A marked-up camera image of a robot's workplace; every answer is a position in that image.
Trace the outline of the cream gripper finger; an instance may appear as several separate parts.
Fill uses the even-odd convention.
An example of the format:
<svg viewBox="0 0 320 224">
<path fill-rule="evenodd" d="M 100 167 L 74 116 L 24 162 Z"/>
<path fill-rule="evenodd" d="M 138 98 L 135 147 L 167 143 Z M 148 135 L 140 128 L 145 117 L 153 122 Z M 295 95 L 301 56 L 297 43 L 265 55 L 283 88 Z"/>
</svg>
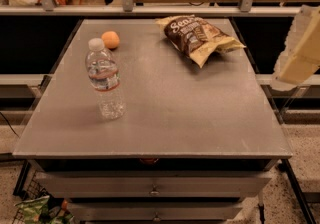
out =
<svg viewBox="0 0 320 224">
<path fill-rule="evenodd" d="M 320 8 L 301 8 L 293 21 L 292 63 L 320 64 Z"/>
<path fill-rule="evenodd" d="M 319 69 L 319 59 L 309 57 L 279 57 L 277 79 L 281 82 L 299 85 Z"/>
</svg>

